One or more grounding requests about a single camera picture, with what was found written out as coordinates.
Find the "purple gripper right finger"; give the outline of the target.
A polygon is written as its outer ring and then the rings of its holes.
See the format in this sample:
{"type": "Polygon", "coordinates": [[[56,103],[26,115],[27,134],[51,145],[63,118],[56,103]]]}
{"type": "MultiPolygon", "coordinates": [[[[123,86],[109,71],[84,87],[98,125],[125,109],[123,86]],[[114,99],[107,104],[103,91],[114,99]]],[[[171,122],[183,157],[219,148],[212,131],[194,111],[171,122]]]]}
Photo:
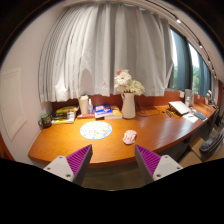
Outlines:
{"type": "Polygon", "coordinates": [[[169,155],[160,156],[140,145],[135,145],[134,154],[145,184],[182,169],[169,155]]]}

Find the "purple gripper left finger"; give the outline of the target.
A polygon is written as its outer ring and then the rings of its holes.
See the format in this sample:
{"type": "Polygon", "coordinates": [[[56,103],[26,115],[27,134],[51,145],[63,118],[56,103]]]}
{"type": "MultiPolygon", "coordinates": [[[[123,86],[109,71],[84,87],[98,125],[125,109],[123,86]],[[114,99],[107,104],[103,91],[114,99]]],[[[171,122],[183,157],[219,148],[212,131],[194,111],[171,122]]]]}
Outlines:
{"type": "Polygon", "coordinates": [[[87,145],[67,157],[56,157],[44,170],[81,186],[92,155],[92,145],[87,145]]]}

